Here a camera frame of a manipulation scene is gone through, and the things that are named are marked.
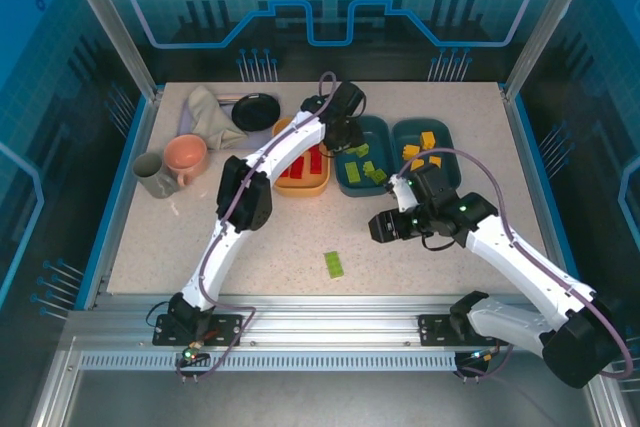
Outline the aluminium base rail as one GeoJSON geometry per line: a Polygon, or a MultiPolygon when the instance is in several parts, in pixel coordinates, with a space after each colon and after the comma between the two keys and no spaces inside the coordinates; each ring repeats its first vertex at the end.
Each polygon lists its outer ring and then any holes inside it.
{"type": "MultiPolygon", "coordinates": [[[[521,295],[493,296],[523,310],[532,309],[521,295]]],[[[243,346],[259,348],[338,348],[422,346],[417,318],[449,314],[464,296],[223,296],[212,315],[241,315],[243,346]]],[[[169,301],[150,307],[143,295],[111,296],[97,307],[70,314],[60,345],[82,350],[132,349],[153,345],[156,319],[168,314],[169,301]]]]}

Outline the pink cup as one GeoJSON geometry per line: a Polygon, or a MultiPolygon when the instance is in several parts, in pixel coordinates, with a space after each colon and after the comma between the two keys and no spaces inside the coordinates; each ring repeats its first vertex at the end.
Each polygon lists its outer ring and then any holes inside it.
{"type": "Polygon", "coordinates": [[[198,135],[185,134],[172,139],[164,149],[163,160],[180,187],[186,187],[209,167],[209,152],[198,135]]]}

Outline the lavender tray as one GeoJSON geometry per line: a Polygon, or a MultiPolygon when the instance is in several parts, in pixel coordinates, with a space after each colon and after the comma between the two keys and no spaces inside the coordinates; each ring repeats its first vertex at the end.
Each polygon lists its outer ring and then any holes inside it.
{"type": "MultiPolygon", "coordinates": [[[[189,114],[189,112],[187,110],[187,99],[188,99],[189,95],[187,96],[186,100],[183,103],[182,117],[181,117],[181,120],[179,122],[179,129],[178,129],[178,134],[179,135],[193,134],[191,132],[191,121],[192,121],[192,118],[191,118],[191,115],[189,114]]],[[[249,94],[221,94],[221,95],[215,95],[213,93],[213,95],[219,101],[220,106],[224,110],[224,112],[231,118],[231,110],[232,110],[234,104],[240,98],[242,98],[242,97],[244,97],[246,95],[249,95],[249,94]]],[[[258,132],[246,132],[246,131],[244,131],[247,134],[247,139],[245,141],[243,141],[243,142],[241,142],[241,143],[239,143],[239,144],[237,144],[237,145],[235,145],[235,146],[233,146],[231,148],[227,148],[227,149],[258,148],[260,145],[262,145],[263,143],[265,143],[269,139],[271,128],[267,129],[267,130],[263,130],[263,131],[258,131],[258,132]]]]}

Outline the beige cloth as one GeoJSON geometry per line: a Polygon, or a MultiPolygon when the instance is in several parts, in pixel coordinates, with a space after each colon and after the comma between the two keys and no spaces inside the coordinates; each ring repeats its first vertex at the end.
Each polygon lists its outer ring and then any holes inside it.
{"type": "Polygon", "coordinates": [[[192,118],[191,132],[201,137],[210,150],[231,148],[247,139],[247,134],[234,124],[204,86],[190,93],[187,110],[192,118]]]}

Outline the grey mug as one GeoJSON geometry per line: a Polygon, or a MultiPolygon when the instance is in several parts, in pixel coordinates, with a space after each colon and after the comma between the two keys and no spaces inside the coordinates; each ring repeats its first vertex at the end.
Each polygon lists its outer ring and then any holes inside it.
{"type": "Polygon", "coordinates": [[[179,191],[179,185],[165,165],[161,155],[145,152],[133,162],[137,181],[155,199],[166,199],[179,191]]]}

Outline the teal plastic container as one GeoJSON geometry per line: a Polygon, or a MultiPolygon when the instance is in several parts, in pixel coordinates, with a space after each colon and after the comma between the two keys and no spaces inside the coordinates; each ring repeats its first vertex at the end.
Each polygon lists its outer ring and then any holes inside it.
{"type": "MultiPolygon", "coordinates": [[[[391,129],[396,170],[399,170],[406,163],[402,156],[403,148],[409,144],[420,146],[423,132],[434,134],[436,147],[454,147],[449,129],[443,122],[427,117],[401,120],[391,129]]],[[[442,161],[441,168],[446,173],[450,184],[454,188],[458,188],[461,184],[461,174],[456,156],[451,153],[441,153],[439,157],[442,161]]]]}
{"type": "Polygon", "coordinates": [[[362,116],[358,120],[369,151],[359,157],[355,152],[342,153],[334,159],[336,178],[340,191],[348,197],[371,197],[386,193],[384,183],[377,184],[367,177],[363,167],[371,162],[375,169],[381,169],[387,179],[396,171],[397,163],[393,153],[393,143],[388,124],[373,115],[362,116]],[[359,182],[350,182],[347,165],[354,164],[358,169],[359,182]]]}

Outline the small LED circuit board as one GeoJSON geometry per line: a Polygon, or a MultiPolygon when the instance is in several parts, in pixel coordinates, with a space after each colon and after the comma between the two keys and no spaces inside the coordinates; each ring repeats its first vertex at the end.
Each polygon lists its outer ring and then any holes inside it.
{"type": "Polygon", "coordinates": [[[469,361],[471,363],[477,363],[477,362],[488,363],[500,353],[500,350],[501,348],[499,345],[486,347],[485,349],[472,353],[469,356],[469,361]]]}
{"type": "Polygon", "coordinates": [[[202,353],[203,345],[198,342],[192,342],[189,344],[181,354],[181,357],[177,363],[180,368],[192,367],[199,365],[200,363],[208,360],[210,355],[208,353],[202,353]]]}

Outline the black plate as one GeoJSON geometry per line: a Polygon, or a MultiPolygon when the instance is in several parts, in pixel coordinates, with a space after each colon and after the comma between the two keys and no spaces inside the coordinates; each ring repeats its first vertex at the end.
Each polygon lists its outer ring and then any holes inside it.
{"type": "Polygon", "coordinates": [[[233,123],[243,131],[258,132],[270,129],[280,118],[279,101],[265,93],[240,98],[231,110],[233,123]]]}

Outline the aluminium frame post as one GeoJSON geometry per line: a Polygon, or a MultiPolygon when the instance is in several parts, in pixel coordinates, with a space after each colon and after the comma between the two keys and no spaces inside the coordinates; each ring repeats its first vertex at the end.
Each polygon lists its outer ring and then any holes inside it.
{"type": "Polygon", "coordinates": [[[86,0],[115,48],[136,87],[147,101],[155,101],[158,87],[112,0],[86,0]]]}
{"type": "Polygon", "coordinates": [[[573,0],[549,0],[525,43],[503,88],[504,98],[514,102],[540,59],[573,0]]]}

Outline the yellow plastic container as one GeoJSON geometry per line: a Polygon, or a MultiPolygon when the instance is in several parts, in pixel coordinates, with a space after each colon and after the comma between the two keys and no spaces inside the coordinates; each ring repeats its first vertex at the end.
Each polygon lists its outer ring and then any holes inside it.
{"type": "Polygon", "coordinates": [[[323,173],[321,175],[310,175],[310,177],[306,179],[301,178],[300,180],[295,180],[289,177],[290,165],[275,182],[274,188],[280,195],[293,198],[306,198],[319,196],[325,191],[331,176],[331,160],[325,145],[323,143],[316,144],[298,157],[303,157],[306,152],[310,153],[310,150],[315,147],[318,147],[324,155],[323,173]]]}

